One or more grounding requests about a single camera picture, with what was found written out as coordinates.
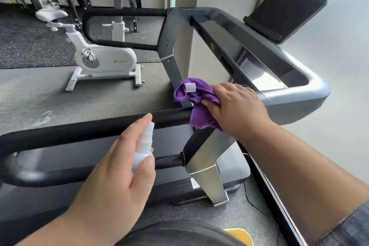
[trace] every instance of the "purple cloth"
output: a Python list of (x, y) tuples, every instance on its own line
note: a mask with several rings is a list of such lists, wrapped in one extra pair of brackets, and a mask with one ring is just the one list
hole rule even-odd
[[(195, 92), (186, 92), (185, 83), (195, 83)], [(174, 101), (189, 100), (193, 103), (193, 109), (190, 117), (190, 125), (197, 129), (206, 127), (214, 127), (223, 131), (218, 122), (210, 114), (205, 105), (201, 101), (206, 99), (220, 106), (220, 101), (214, 94), (213, 88), (205, 81), (198, 78), (187, 78), (178, 84), (174, 90)]]

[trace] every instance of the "shirt sleeve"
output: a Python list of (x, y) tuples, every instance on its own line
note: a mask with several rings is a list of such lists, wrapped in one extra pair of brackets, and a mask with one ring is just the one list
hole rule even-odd
[(316, 246), (369, 245), (369, 200), (325, 234)]

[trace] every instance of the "spray bottle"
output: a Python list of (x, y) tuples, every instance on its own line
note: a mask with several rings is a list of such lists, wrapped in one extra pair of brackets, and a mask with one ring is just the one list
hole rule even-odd
[(141, 133), (136, 142), (136, 152), (133, 158), (132, 171), (136, 173), (139, 169), (141, 162), (148, 156), (152, 155), (152, 132), (154, 130), (154, 123), (151, 122)]

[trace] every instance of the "white exercise bike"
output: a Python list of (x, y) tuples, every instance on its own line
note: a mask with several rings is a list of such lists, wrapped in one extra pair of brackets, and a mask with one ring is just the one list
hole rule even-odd
[[(114, 0), (114, 6), (123, 7), (123, 0)], [(144, 67), (137, 63), (135, 52), (130, 48), (107, 47), (86, 42), (75, 24), (61, 23), (60, 18), (68, 16), (56, 4), (49, 4), (36, 12), (36, 17), (50, 27), (52, 31), (64, 28), (68, 38), (76, 48), (75, 60), (78, 65), (74, 70), (65, 90), (72, 91), (79, 80), (103, 78), (133, 78), (135, 86), (141, 86), (145, 81), (141, 79), (141, 69)], [(117, 17), (111, 24), (112, 40), (124, 41), (125, 28), (122, 17)]]

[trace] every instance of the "person's left hand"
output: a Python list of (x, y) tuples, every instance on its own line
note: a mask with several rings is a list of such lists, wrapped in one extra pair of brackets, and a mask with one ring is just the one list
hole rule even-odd
[(121, 134), (61, 216), (76, 238), (113, 246), (138, 220), (154, 184), (155, 160), (145, 158), (135, 175), (132, 163), (136, 141), (151, 119), (147, 114)]

